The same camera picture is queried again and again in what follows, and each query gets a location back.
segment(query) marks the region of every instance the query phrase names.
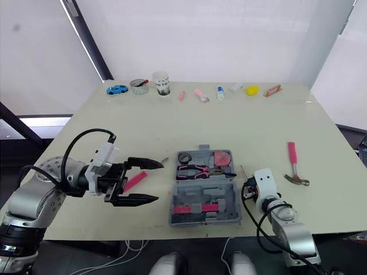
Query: table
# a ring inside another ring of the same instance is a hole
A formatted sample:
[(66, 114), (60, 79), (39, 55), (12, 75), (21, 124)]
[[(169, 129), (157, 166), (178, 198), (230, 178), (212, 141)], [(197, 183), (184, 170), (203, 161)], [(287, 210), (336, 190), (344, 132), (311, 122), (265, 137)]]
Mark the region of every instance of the table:
[[(165, 168), (132, 188), (131, 193), (159, 197), (154, 203), (139, 207), (113, 207), (103, 196), (67, 197), (45, 239), (123, 240), (200, 237), (253, 236), (255, 226), (242, 209), (240, 223), (218, 226), (173, 228), (168, 225), (170, 192), (174, 179), (177, 151), (198, 150), (200, 144), (211, 149), (228, 149), (241, 187), (245, 176), (258, 169), (271, 168), (283, 199), (298, 211), (312, 233), (341, 233), (367, 229), (364, 201), (367, 194), (367, 169), (353, 152), (318, 104), (302, 84), (283, 83), (283, 90), (271, 97), (261, 93), (247, 96), (243, 91), (227, 92), (216, 99), (216, 86), (225, 91), (233, 83), (173, 82), (169, 96), (159, 96), (151, 87), (145, 95), (108, 96), (106, 88), (128, 81), (106, 81), (73, 115), (37, 163), (63, 155), (71, 140), (89, 128), (105, 128), (117, 135), (120, 148), (116, 162), (129, 156), (170, 160)], [(259, 83), (266, 91), (278, 83)], [(210, 97), (203, 103), (193, 94), (198, 88)], [(186, 91), (183, 101), (178, 100)], [(108, 135), (92, 133), (80, 140), (71, 157), (89, 163), (95, 149)], [(296, 186), (283, 177), (291, 174), (287, 142), (294, 141), (298, 154), (298, 172), (311, 182), (310, 187)], [(138, 173), (128, 171), (127, 176)], [(260, 214), (249, 202), (257, 219)], [(272, 233), (270, 224), (264, 229)]]

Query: tool tray compartment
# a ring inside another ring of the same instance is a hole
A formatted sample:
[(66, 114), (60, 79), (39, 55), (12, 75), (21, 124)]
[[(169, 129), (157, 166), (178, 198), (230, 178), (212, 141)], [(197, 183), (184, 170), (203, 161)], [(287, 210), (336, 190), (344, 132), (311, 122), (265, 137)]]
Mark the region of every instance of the tool tray compartment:
[[(214, 152), (226, 152), (231, 161), (226, 166), (216, 166)], [(190, 155), (188, 163), (180, 163), (180, 154)], [(235, 223), (241, 220), (239, 191), (232, 182), (233, 175), (209, 175), (208, 178), (192, 178), (202, 173), (200, 170), (179, 170), (180, 166), (207, 166), (222, 169), (233, 174), (232, 153), (229, 150), (210, 150), (209, 145), (201, 145), (198, 151), (181, 151), (177, 154), (175, 178), (177, 184), (171, 193), (169, 224), (173, 227)]]

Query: white wall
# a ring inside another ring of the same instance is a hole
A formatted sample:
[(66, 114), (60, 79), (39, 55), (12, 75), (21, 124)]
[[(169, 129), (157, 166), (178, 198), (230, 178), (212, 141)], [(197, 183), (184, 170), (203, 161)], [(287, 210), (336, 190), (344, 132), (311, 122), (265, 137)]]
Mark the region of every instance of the white wall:
[(0, 1), (0, 101), (11, 111), (73, 113), (99, 83), (59, 1)]
[(77, 0), (115, 79), (312, 86), (350, 0)]
[(312, 93), (337, 124), (367, 130), (367, 1), (359, 0)]

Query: pliers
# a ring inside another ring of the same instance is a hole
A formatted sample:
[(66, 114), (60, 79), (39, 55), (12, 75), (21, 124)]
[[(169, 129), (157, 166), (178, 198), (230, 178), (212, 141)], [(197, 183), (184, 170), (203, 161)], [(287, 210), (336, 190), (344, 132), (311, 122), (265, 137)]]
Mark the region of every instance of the pliers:
[(207, 179), (211, 175), (226, 175), (226, 176), (236, 176), (236, 174), (233, 173), (226, 173), (223, 169), (219, 168), (209, 168), (206, 165), (181, 165), (177, 167), (177, 170), (198, 170), (200, 173), (192, 175), (192, 176), (185, 176), (185, 175), (177, 175), (177, 180), (185, 180), (185, 179)]

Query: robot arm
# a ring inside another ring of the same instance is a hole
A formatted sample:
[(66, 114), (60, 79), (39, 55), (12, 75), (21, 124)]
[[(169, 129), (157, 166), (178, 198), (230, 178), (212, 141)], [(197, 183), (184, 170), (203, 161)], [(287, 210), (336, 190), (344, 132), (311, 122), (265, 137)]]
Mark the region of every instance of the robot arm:
[(151, 159), (128, 158), (124, 163), (113, 163), (119, 150), (113, 143), (103, 143), (91, 164), (68, 158), (66, 181), (62, 182), (63, 157), (41, 163), (61, 185), (55, 186), (39, 172), (18, 188), (9, 199), (8, 210), (0, 226), (0, 273), (30, 274), (37, 250), (47, 227), (52, 223), (67, 195), (82, 197), (85, 191), (92, 195), (106, 194), (104, 201), (114, 206), (139, 206), (158, 199), (146, 194), (120, 196), (127, 182), (126, 171), (133, 166), (141, 169), (162, 168)]
[[(269, 168), (258, 170), (254, 177), (247, 183), (249, 193), (245, 198), (254, 198), (257, 210), (264, 214), (276, 205), (284, 205), (280, 194), (277, 193), (274, 177)], [(309, 265), (294, 254), (306, 259), (310, 264), (319, 267), (321, 259), (315, 245), (312, 234), (307, 227), (299, 220), (298, 213), (292, 207), (278, 207), (270, 210), (268, 220), (272, 225), (273, 232), (282, 246), (294, 252), (290, 254), (283, 250), (286, 265), (294, 272), (305, 274), (305, 270), (311, 270)]]

